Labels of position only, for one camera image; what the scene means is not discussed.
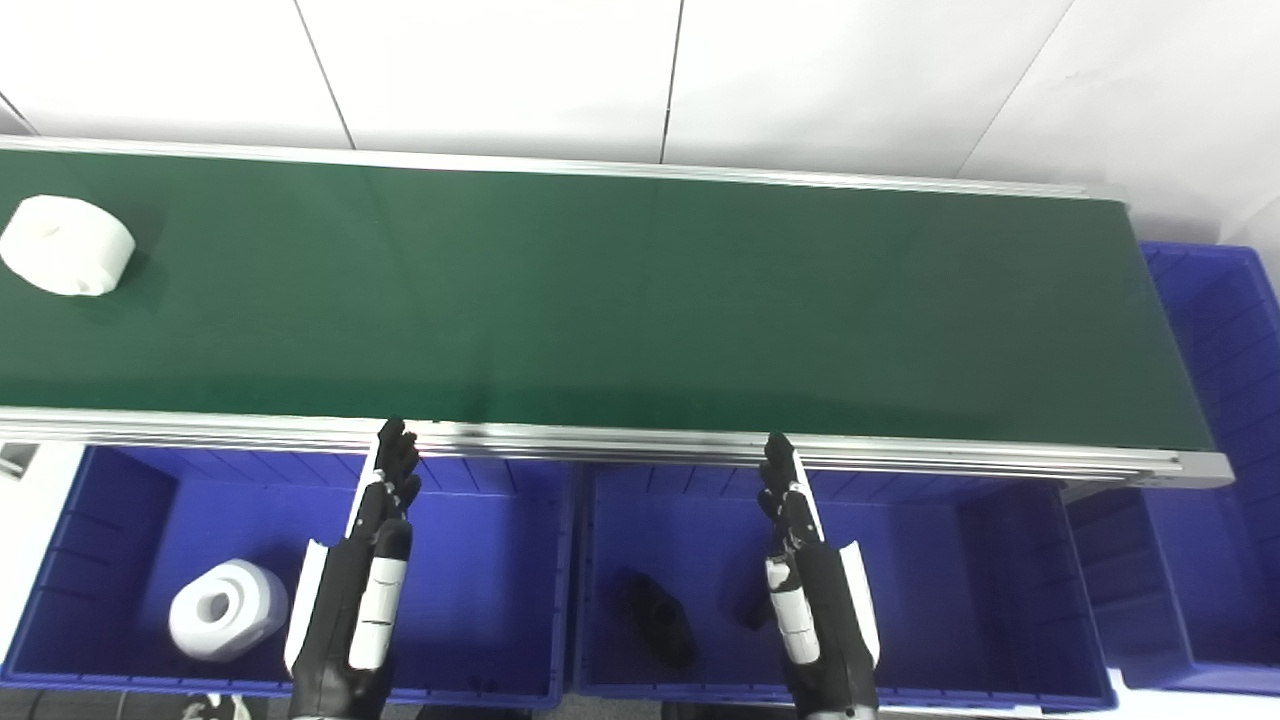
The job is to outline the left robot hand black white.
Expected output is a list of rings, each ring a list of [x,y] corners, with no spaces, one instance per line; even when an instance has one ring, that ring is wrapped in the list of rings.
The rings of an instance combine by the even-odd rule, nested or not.
[[[388,419],[364,460],[343,537],[333,546],[307,543],[284,650],[291,719],[381,717],[419,461],[415,433]]]

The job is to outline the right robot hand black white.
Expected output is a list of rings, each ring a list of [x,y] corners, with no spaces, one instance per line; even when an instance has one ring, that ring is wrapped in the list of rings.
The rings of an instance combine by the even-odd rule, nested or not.
[[[765,582],[797,716],[877,719],[881,639],[861,550],[826,539],[801,456],[786,434],[769,434],[764,455],[756,501],[771,523]]]

